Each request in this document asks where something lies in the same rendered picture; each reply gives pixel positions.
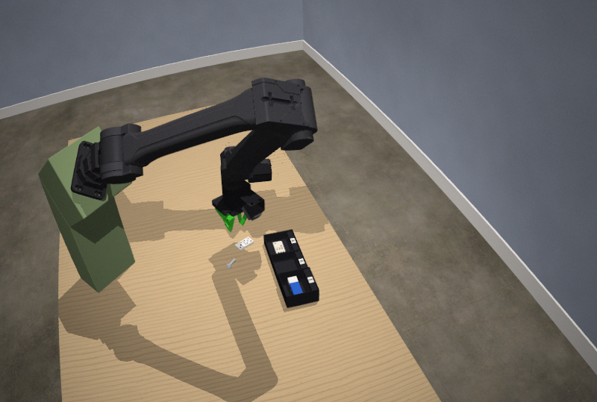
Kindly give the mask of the black rack of bins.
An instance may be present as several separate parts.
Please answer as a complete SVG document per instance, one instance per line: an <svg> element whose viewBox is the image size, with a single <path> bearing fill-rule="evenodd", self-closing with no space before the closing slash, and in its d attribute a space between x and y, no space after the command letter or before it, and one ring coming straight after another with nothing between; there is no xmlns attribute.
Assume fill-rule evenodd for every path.
<svg viewBox="0 0 597 402"><path fill-rule="evenodd" d="M265 234L263 240L287 308L319 301L319 287L307 266L293 229ZM276 254L273 242L279 241L282 241L286 252ZM292 294L287 278L293 276L297 277L303 293Z"/></svg>

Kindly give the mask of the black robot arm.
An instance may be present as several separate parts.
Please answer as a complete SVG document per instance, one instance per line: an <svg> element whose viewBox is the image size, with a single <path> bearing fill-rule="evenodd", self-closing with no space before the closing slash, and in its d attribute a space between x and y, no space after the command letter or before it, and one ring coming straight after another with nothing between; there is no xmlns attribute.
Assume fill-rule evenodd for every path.
<svg viewBox="0 0 597 402"><path fill-rule="evenodd" d="M251 190L250 183L272 180L271 161L266 158L280 147L283 151L302 150L313 142L318 130L311 88L304 80L258 78L251 85L228 101L147 131L128 123L101 131L100 142L82 141L72 192L102 200L108 183L135 181L143 176L143 167L160 157L251 131L238 145L226 147L220 154L222 185L236 188L222 188L222 193L227 208L240 207L248 220L259 218L265 200Z"/></svg>

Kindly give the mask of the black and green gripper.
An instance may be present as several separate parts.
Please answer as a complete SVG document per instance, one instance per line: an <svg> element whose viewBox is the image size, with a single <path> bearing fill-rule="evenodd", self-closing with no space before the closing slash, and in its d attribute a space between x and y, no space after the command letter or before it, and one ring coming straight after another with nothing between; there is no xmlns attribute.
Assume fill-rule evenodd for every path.
<svg viewBox="0 0 597 402"><path fill-rule="evenodd" d="M227 190L236 190L236 188L228 188L228 187L225 187L223 185L222 185L222 188L227 189ZM238 208L236 208L234 210L230 210L229 208L227 208L224 205L223 193L218 198L214 198L212 200L212 205L215 207L215 210L221 216L221 218L223 219L223 221L224 221L227 229L230 232L232 231L236 215L238 217L239 223L241 225L244 225L244 223L245 223L245 221L247 219L245 213L244 213L243 218L242 218L241 213L243 212L243 210L240 207L238 207Z"/></svg>

